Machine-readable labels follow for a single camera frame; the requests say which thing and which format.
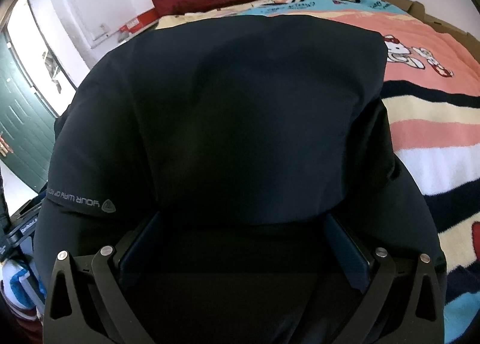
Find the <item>black hooded puffer jacket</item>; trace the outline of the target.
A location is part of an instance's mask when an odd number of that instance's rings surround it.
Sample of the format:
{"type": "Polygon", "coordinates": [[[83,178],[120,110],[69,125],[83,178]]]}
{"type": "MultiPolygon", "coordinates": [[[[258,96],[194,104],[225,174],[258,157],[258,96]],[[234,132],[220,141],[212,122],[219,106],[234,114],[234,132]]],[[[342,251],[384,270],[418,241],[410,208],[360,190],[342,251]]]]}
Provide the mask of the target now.
{"type": "Polygon", "coordinates": [[[362,296],[329,240],[446,261],[394,154],[383,36],[310,16],[151,31],[102,58],[55,123],[34,259],[143,220],[119,287],[153,343],[336,343],[362,296]]]}

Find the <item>green metal door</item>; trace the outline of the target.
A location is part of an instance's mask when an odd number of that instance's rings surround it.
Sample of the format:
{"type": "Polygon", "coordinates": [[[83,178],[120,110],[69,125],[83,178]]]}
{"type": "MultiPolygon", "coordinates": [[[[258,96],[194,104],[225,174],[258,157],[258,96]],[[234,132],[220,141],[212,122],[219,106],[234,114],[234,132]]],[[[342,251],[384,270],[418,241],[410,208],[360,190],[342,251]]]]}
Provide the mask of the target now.
{"type": "Polygon", "coordinates": [[[54,122],[54,115],[24,75],[8,33],[2,32],[1,138],[10,150],[1,158],[36,192],[47,183],[54,122]]]}

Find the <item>Hello Kitty striped blanket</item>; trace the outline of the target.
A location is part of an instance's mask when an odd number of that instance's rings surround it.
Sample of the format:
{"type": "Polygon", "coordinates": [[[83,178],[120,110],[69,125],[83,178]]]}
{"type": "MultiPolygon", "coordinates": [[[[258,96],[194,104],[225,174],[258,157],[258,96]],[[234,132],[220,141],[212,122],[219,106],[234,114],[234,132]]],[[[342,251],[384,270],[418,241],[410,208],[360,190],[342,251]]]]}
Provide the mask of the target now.
{"type": "Polygon", "coordinates": [[[394,152],[423,194],[447,258],[444,340],[478,342],[479,62],[438,21],[399,0],[257,0],[163,14],[158,25],[240,15],[307,15],[383,36],[394,152]]]}

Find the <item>red white box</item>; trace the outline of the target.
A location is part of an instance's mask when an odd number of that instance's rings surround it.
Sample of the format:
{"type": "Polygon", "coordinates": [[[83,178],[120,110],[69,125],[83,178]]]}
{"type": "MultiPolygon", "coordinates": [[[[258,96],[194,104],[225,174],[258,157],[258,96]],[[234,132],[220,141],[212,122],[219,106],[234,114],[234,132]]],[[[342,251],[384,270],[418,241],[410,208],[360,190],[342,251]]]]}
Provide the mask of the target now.
{"type": "Polygon", "coordinates": [[[143,12],[137,17],[134,17],[129,22],[120,27],[121,33],[137,33],[141,29],[145,28],[147,25],[154,23],[156,20],[160,19],[157,11],[151,9],[143,12]]]}

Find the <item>brown cardboard sheet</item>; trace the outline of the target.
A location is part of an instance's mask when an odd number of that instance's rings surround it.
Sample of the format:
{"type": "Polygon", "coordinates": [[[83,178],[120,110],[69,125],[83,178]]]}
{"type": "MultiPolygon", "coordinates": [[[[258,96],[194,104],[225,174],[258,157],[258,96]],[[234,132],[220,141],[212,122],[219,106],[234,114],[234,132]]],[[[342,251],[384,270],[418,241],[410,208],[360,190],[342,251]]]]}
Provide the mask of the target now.
{"type": "Polygon", "coordinates": [[[420,20],[426,25],[429,25],[438,33],[447,33],[451,35],[456,41],[462,44],[463,47],[470,53],[471,56],[479,63],[480,62],[480,44],[479,40],[471,33],[465,32],[454,25],[449,24],[439,18],[433,17],[426,13],[425,6],[421,2],[413,0],[383,0],[390,4],[406,11],[410,16],[420,20]]]}

